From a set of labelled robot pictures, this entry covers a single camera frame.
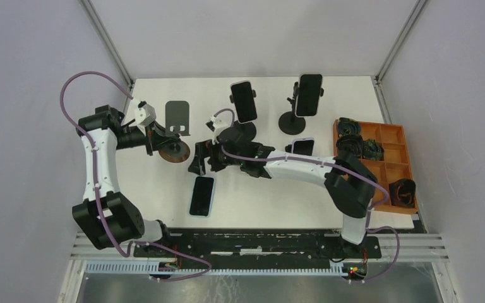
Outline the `wooden-base black plate stand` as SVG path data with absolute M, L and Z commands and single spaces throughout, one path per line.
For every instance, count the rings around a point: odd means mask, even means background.
M 168 101 L 165 105 L 165 137 L 168 141 L 182 141 L 184 148 L 182 150 L 160 149 L 159 155 L 170 163 L 185 162 L 191 150 L 182 137 L 189 135 L 189 103 L 184 100 Z

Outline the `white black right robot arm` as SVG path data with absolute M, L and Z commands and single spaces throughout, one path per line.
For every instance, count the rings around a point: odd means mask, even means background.
M 342 215 L 339 248 L 348 258 L 364 251 L 369 210 L 376 191 L 382 188 L 376 176 L 352 153 L 335 157 L 314 157 L 278 150 L 249 141 L 234 127 L 223 128 L 213 139 L 195 145 L 195 156 L 188 171 L 205 175 L 228 166 L 239 167 L 255 178 L 290 179 L 326 189 Z

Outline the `phone with purple case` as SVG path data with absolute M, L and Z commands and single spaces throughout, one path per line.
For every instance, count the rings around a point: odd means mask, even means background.
M 313 138 L 298 138 L 295 139 L 291 144 L 291 153 L 311 156 L 313 154 L 313 148 Z

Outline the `phone with light blue case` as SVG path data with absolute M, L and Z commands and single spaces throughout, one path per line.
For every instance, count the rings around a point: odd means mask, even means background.
M 199 176 L 195 179 L 189 214 L 193 217 L 209 217 L 212 209 L 215 179 L 209 176 Z

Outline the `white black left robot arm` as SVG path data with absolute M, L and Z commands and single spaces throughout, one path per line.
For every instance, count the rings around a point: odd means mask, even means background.
M 124 114 L 109 105 L 78 121 L 87 181 L 83 201 L 72 208 L 72 217 L 97 249 L 139 239 L 146 231 L 140 211 L 120 190 L 118 150 L 143 146 L 148 155 L 158 153 L 171 163 L 189 158 L 189 146 L 178 134 L 168 134 L 153 117 L 152 107 L 143 104 L 138 113 L 135 126 L 123 124 Z

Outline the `blue yellow rolled tie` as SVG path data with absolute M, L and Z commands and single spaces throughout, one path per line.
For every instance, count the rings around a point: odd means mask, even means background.
M 347 118 L 340 117 L 337 122 L 337 132 L 338 137 L 343 137 L 347 135 L 359 135 L 361 133 L 361 125 L 358 121 Z

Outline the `dark brown rolled tie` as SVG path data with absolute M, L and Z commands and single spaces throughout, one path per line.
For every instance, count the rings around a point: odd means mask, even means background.
M 338 151 L 346 151 L 353 154 L 356 158 L 361 158 L 363 143 L 364 140 L 360 134 L 347 134 L 336 141 L 336 147 Z

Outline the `green blue rolled tie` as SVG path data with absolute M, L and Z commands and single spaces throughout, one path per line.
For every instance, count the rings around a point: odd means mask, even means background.
M 363 142 L 362 158 L 372 161 L 382 161 L 384 158 L 384 148 L 374 139 L 368 139 Z

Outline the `phone on middle stand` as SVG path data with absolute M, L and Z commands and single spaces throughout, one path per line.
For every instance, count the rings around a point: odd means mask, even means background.
M 240 81 L 230 86 L 231 101 L 236 108 L 239 123 L 252 122 L 257 119 L 254 98 L 256 96 L 249 81 Z

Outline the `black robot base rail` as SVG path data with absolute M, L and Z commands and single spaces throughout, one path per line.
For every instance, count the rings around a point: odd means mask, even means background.
M 367 236 L 355 246 L 337 229 L 174 228 L 161 244 L 192 259 L 178 258 L 182 270 L 324 270 L 340 261 L 379 259 L 380 243 Z

